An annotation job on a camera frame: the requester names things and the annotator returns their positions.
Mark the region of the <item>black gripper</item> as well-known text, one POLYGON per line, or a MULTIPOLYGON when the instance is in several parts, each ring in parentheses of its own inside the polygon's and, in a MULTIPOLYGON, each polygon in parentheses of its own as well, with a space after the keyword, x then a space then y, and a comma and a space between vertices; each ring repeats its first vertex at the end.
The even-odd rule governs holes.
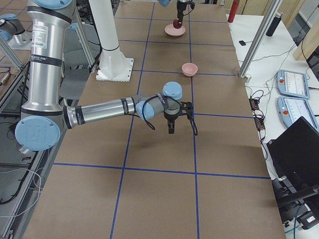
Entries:
POLYGON ((168 113, 164 112, 163 115, 167 119, 168 133, 174 134, 175 120, 179 117, 179 113, 168 114, 168 113))
POLYGON ((179 25, 182 25, 183 23, 183 18, 184 18, 183 12, 186 10, 186 7, 188 5, 191 8, 190 12, 192 12, 194 10, 194 2, 192 0, 178 0, 176 3, 176 9, 177 9, 176 21, 179 22, 179 25))

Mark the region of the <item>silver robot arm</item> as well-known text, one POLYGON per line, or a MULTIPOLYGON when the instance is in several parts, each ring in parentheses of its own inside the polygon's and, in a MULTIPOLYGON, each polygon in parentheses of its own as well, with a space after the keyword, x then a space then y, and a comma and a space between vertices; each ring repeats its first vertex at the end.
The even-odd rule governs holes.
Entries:
POLYGON ((32 42, 29 60, 28 100, 21 107, 21 119, 15 128, 17 142, 30 150, 43 151, 54 146, 64 127, 73 128, 88 122, 137 113, 143 120, 164 114, 169 127, 181 115, 182 87, 168 82, 152 97, 136 95, 89 106, 61 106, 59 99, 80 97, 89 69, 77 69, 75 60, 63 55, 67 29, 75 29, 83 50, 90 47, 73 0, 30 0, 32 42))
MULTIPOLYGON (((68 7, 71 0, 33 0, 32 3, 46 8, 48 10, 62 10, 68 7)), ((165 28, 165 32, 170 36, 181 36, 183 30, 183 18, 186 16, 184 11, 187 6, 194 10, 195 3, 191 0, 178 0, 176 2, 177 18, 173 24, 165 28)), ((3 14, 0 16, 0 36, 4 41, 15 39, 18 45, 25 45, 31 41, 31 38, 25 34, 26 30, 20 23, 15 14, 3 14)))

